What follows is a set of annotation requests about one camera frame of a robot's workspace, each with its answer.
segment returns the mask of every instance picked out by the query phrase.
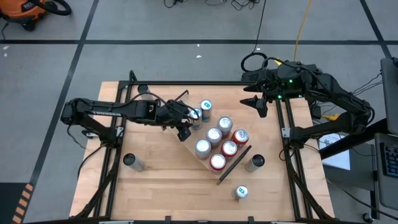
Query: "orange vacuum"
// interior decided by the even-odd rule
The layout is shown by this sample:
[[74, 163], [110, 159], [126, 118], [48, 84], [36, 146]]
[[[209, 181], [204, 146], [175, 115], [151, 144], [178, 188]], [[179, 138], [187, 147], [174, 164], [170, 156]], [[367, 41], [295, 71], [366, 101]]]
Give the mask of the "orange vacuum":
[[61, 4], [65, 10], [58, 10], [54, 2], [45, 0], [0, 0], [0, 17], [8, 22], [16, 22], [25, 30], [33, 31], [35, 23], [44, 17], [46, 12], [59, 16], [67, 16], [72, 10], [64, 0], [54, 0]]

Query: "can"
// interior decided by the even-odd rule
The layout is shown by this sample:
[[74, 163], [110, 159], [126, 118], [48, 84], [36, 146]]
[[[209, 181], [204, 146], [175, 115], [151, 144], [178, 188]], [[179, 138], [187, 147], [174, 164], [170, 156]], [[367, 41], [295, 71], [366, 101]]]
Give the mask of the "can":
[[207, 159], [210, 156], [211, 144], [206, 139], [200, 139], [195, 144], [195, 155], [199, 159]]
[[231, 118], [224, 116], [221, 117], [218, 122], [217, 122], [217, 128], [221, 130], [221, 133], [223, 133], [223, 139], [227, 138], [229, 134], [231, 133], [233, 126], [233, 122]]
[[225, 168], [226, 160], [225, 157], [221, 154], [214, 154], [210, 158], [210, 169], [214, 174], [221, 174], [223, 169]]
[[197, 119], [197, 120], [192, 120], [192, 129], [194, 130], [199, 130], [201, 128], [201, 109], [199, 108], [194, 108], [195, 110], [191, 110], [191, 112], [189, 113], [189, 116], [191, 118]]
[[243, 129], [238, 129], [232, 135], [231, 140], [241, 149], [249, 140], [249, 134]]
[[[139, 85], [138, 86], [138, 92], [140, 94], [142, 93], [150, 93], [149, 88], [147, 85]], [[143, 100], [154, 100], [154, 96], [150, 95], [150, 94], [142, 94], [141, 95], [141, 99]]]
[[213, 109], [213, 104], [211, 103], [210, 100], [203, 100], [200, 103], [200, 109], [201, 109], [201, 120], [203, 122], [209, 122], [211, 118], [211, 111]]
[[124, 165], [131, 167], [137, 172], [145, 169], [145, 164], [140, 159], [138, 159], [134, 154], [128, 153], [123, 157]]
[[210, 142], [212, 149], [215, 149], [220, 145], [221, 137], [222, 133], [216, 127], [210, 128], [206, 133], [206, 139]]
[[254, 172], [258, 170], [258, 168], [262, 167], [266, 163], [264, 157], [260, 154], [254, 155], [247, 163], [244, 165], [249, 172]]
[[221, 148], [221, 154], [225, 157], [225, 159], [231, 160], [238, 151], [238, 147], [236, 146], [235, 142], [226, 141]]
[[239, 200], [247, 197], [248, 193], [249, 193], [248, 188], [244, 185], [240, 185], [232, 190], [232, 197], [234, 199]]

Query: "gray concrete floor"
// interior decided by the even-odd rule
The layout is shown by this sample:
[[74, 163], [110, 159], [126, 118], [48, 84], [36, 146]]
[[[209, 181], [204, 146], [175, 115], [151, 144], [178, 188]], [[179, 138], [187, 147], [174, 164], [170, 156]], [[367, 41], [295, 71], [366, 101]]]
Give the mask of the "gray concrete floor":
[[[64, 82], [70, 81], [66, 100], [80, 96], [95, 99], [102, 81], [125, 80], [133, 69], [140, 80], [239, 80], [241, 59], [253, 44], [100, 44], [42, 42], [30, 40], [79, 40], [93, 3], [98, 0], [67, 0], [73, 14], [47, 15], [33, 32], [10, 24], [7, 40], [26, 40], [13, 44], [0, 42], [0, 118], [3, 150], [0, 152], [0, 182], [29, 182], [42, 148]], [[87, 40], [254, 40], [262, 4], [235, 11], [227, 3], [207, 6], [204, 1], [188, 0], [167, 9], [161, 0], [99, 0]], [[398, 40], [396, 21], [398, 1], [366, 1], [385, 40]], [[267, 0], [261, 40], [294, 40], [299, 31], [307, 0]], [[303, 29], [302, 40], [377, 40], [358, 0], [314, 0]], [[292, 60], [292, 44], [259, 45], [268, 56]], [[392, 55], [398, 46], [388, 45]], [[71, 66], [78, 57], [76, 67]], [[385, 57], [377, 44], [300, 45], [297, 58], [315, 63], [332, 74], [346, 90], [375, 77], [379, 60]], [[261, 64], [258, 58], [249, 68]], [[376, 110], [378, 121], [385, 117], [382, 86], [363, 93]], [[330, 114], [340, 113], [335, 108]], [[72, 130], [81, 136], [78, 129]], [[36, 184], [25, 222], [64, 219], [69, 215], [76, 187], [76, 172], [83, 151], [66, 135], [58, 122]], [[342, 186], [369, 203], [369, 192]], [[329, 186], [336, 216], [361, 222], [368, 209], [343, 192]], [[398, 215], [397, 211], [385, 209]], [[383, 223], [393, 223], [382, 217]]]

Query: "black floor stripe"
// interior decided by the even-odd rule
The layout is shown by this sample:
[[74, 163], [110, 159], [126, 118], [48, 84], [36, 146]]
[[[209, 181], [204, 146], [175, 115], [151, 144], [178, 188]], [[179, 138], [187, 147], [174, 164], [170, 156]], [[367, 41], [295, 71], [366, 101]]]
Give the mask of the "black floor stripe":
[[[294, 45], [296, 40], [259, 40], [259, 44]], [[0, 40], [0, 44], [80, 44], [80, 40]], [[255, 44], [256, 40], [83, 40], [83, 44], [156, 45], [156, 44]], [[398, 45], [398, 40], [300, 40], [300, 45]]]
[[93, 21], [93, 17], [94, 17], [94, 13], [95, 13], [97, 5], [98, 5], [98, 1], [99, 0], [94, 0], [93, 5], [91, 6], [90, 13], [88, 14], [88, 18], [87, 18], [85, 27], [83, 29], [83, 33], [81, 34], [81, 37], [80, 37], [80, 42], [79, 42], [79, 44], [78, 44], [78, 46], [76, 48], [75, 55], [73, 56], [72, 62], [70, 64], [68, 75], [67, 75], [67, 77], [65, 79], [65, 82], [63, 83], [60, 97], [59, 97], [57, 105], [55, 107], [54, 114], [53, 114], [53, 116], [51, 118], [50, 126], [49, 126], [49, 128], [47, 130], [47, 133], [45, 135], [45, 138], [44, 138], [44, 141], [43, 141], [43, 145], [42, 145], [42, 148], [40, 150], [39, 157], [37, 158], [36, 165], [35, 165], [35, 167], [33, 169], [32, 176], [30, 177], [30, 182], [34, 186], [36, 186], [36, 183], [37, 183], [37, 181], [39, 179], [39, 175], [40, 175], [40, 173], [42, 171], [42, 168], [43, 168], [43, 165], [44, 165], [44, 160], [45, 160], [45, 158], [47, 156], [47, 153], [49, 151], [50, 143], [51, 143], [52, 137], [54, 135], [55, 128], [57, 127], [58, 119], [59, 119], [59, 116], [61, 114], [65, 99], [67, 97], [68, 90], [69, 90], [70, 84], [72, 82], [73, 75], [75, 74], [75, 70], [76, 70], [77, 64], [79, 62], [81, 51], [83, 50], [84, 40], [87, 37], [88, 31], [90, 29], [91, 22]]
[[380, 46], [381, 49], [383, 50], [384, 56], [387, 58], [391, 58], [391, 53], [390, 50], [388, 49], [386, 43], [384, 42], [383, 36], [380, 33], [379, 28], [377, 27], [376, 21], [374, 20], [372, 13], [369, 9], [368, 4], [366, 4], [365, 0], [360, 0], [361, 1], [361, 5], [363, 7], [363, 10], [365, 11], [366, 17], [368, 17], [368, 20], [372, 26], [373, 32], [377, 37], [377, 40], [380, 41]]

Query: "yellow cable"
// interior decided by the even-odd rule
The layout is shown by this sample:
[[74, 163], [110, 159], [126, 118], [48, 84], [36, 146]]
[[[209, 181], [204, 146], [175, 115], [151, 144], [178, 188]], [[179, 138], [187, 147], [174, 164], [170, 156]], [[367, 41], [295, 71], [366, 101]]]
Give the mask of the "yellow cable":
[[304, 13], [303, 21], [301, 22], [300, 30], [298, 31], [298, 35], [297, 35], [297, 39], [296, 39], [296, 44], [295, 44], [295, 46], [294, 46], [294, 58], [293, 58], [294, 61], [296, 61], [297, 46], [298, 46], [298, 44], [299, 44], [299, 39], [300, 39], [301, 31], [302, 31], [303, 26], [304, 26], [304, 23], [305, 23], [305, 19], [307, 18], [307, 14], [308, 14], [308, 12], [309, 12], [309, 10], [310, 10], [310, 8], [311, 8], [311, 3], [312, 3], [312, 0], [309, 0], [309, 1], [308, 1], [307, 8], [306, 8], [305, 13]]

